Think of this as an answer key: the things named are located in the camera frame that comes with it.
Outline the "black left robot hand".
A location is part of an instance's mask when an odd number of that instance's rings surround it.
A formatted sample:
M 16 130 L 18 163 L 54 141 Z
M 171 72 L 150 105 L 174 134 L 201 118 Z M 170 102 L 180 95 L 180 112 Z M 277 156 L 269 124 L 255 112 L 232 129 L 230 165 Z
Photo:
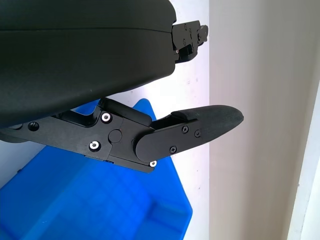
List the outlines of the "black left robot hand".
M 171 75 L 208 32 L 197 20 L 178 24 L 168 0 L 1 1 L 1 140 L 149 173 L 158 160 L 226 134 L 244 120 L 231 106 L 154 121 L 110 99 Z

